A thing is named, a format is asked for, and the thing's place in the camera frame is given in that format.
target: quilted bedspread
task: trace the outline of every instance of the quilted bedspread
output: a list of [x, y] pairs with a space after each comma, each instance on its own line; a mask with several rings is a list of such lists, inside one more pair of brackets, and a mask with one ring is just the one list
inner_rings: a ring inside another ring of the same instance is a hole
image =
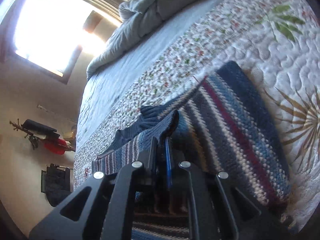
[[77, 149], [75, 188], [141, 105], [163, 104], [234, 60], [275, 120], [291, 170], [287, 213], [302, 228], [320, 201], [319, 59], [319, 23], [305, 0], [224, 0], [162, 53]]

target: maroon stripe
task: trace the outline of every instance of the maroon stripe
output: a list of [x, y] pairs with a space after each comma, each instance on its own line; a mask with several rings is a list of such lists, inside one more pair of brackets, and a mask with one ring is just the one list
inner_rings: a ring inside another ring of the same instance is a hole
[[239, 143], [241, 149], [244, 150], [246, 159], [252, 164], [253, 172], [257, 175], [257, 179], [260, 180], [260, 183], [267, 194], [267, 198], [270, 200], [270, 202], [273, 202], [273, 203], [277, 202], [278, 198], [268, 179], [266, 171], [263, 169], [263, 166], [261, 165], [261, 163], [259, 162], [259, 159], [255, 155], [255, 152], [253, 151], [249, 140], [237, 127], [236, 123], [233, 121], [233, 119], [231, 118], [231, 116], [223, 106], [223, 103], [220, 101], [217, 94], [212, 89], [212, 87], [207, 82], [203, 83], [203, 87], [207, 91], [207, 93], [210, 95], [213, 102], [217, 106], [219, 112], [221, 113], [223, 119], [226, 121], [226, 123], [230, 127], [230, 130], [233, 133], [234, 137], [236, 138], [236, 141]]

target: silver screw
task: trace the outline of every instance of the silver screw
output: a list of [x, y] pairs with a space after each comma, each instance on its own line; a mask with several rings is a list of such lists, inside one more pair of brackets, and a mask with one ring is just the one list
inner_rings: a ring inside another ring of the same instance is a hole
[[220, 172], [218, 173], [218, 177], [219, 177], [220, 179], [227, 179], [227, 178], [229, 177], [229, 174], [226, 173], [225, 171], [220, 171]]
[[189, 168], [191, 166], [191, 163], [187, 162], [187, 161], [183, 161], [183, 162], [180, 163], [180, 166], [182, 168]]
[[102, 179], [103, 176], [104, 176], [104, 173], [103, 173], [102, 171], [97, 171], [97, 172], [95, 172], [95, 173], [93, 174], [93, 177], [94, 177], [95, 179]]
[[134, 167], [134, 168], [140, 168], [140, 167], [142, 167], [142, 162], [139, 162], [139, 161], [135, 161], [135, 162], [133, 162], [132, 164], [132, 167]]

